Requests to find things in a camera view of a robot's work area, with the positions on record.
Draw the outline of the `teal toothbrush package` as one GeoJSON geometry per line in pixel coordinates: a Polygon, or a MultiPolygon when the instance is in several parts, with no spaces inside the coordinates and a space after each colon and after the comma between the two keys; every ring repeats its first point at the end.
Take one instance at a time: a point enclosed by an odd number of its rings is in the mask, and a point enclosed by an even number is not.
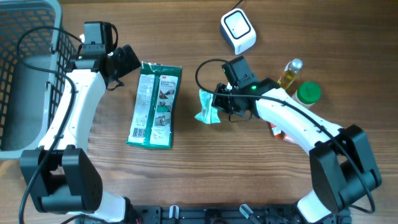
{"type": "Polygon", "coordinates": [[[195,119],[205,124],[221,123],[221,120],[218,117],[218,110],[211,105],[213,101],[213,94],[199,90],[199,97],[201,111],[195,115],[195,119]]]}

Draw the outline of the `red white toothpaste box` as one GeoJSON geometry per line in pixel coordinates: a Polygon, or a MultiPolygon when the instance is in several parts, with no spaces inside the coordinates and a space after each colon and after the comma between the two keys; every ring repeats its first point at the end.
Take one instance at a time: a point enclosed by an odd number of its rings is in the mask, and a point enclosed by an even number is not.
{"type": "Polygon", "coordinates": [[[279,138],[282,135],[282,131],[280,128],[278,128],[276,125],[274,125],[273,123],[270,123],[270,127],[271,127],[271,133],[275,138],[279,138]]]}

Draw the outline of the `clear Vim dish soap bottle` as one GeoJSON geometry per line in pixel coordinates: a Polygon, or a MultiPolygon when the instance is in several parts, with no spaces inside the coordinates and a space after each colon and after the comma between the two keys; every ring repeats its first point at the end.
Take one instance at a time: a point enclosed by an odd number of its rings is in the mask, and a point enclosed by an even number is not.
{"type": "Polygon", "coordinates": [[[291,84],[295,81],[295,79],[299,76],[303,67],[303,62],[299,58],[295,58],[291,60],[286,66],[285,69],[277,80],[278,85],[283,89],[288,89],[291,84]]]}

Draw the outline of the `red white Kleenex tissue pack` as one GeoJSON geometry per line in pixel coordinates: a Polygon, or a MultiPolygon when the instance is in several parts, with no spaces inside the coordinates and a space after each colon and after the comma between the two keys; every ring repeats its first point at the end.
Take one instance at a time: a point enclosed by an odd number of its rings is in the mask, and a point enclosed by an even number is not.
{"type": "Polygon", "coordinates": [[[296,144],[296,142],[288,134],[284,134],[283,140],[292,144],[296,144]]]}

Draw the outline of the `green lid white jar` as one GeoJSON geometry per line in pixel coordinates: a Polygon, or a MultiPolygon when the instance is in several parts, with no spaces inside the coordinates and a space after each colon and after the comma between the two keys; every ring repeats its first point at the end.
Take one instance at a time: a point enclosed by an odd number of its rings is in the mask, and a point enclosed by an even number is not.
{"type": "Polygon", "coordinates": [[[309,109],[320,100],[321,96],[322,91],[317,83],[305,82],[292,95],[292,99],[309,109]]]}

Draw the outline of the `green white sponge package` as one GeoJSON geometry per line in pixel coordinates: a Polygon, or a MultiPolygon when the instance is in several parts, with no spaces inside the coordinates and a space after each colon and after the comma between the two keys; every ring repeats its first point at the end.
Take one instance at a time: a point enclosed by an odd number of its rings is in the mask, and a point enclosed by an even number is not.
{"type": "Polygon", "coordinates": [[[182,67],[142,63],[127,145],[171,148],[181,77],[182,67]]]}

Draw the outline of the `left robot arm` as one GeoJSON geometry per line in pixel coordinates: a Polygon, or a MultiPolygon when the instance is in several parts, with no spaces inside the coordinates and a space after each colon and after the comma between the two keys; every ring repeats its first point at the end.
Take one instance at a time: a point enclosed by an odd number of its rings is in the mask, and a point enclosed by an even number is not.
{"type": "Polygon", "coordinates": [[[103,188],[86,150],[95,111],[109,84],[122,86],[121,77],[141,63],[131,46],[118,46],[117,28],[109,22],[86,22],[84,35],[60,73],[65,88],[49,129],[36,149],[21,154],[27,184],[21,202],[32,200],[40,213],[69,215],[80,222],[140,223],[127,197],[103,188]]]}

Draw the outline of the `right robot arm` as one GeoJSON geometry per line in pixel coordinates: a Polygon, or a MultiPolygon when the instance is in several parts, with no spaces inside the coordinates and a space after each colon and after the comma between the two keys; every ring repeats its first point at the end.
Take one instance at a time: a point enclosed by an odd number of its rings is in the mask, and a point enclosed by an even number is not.
{"type": "Polygon", "coordinates": [[[223,61],[228,84],[218,84],[215,107],[229,114],[250,112],[275,124],[307,153],[312,191],[297,202],[301,217],[315,223],[367,197],[375,211],[372,190],[382,177],[366,133],[357,125],[347,128],[331,123],[298,102],[275,81],[262,81],[243,56],[223,61]]]}

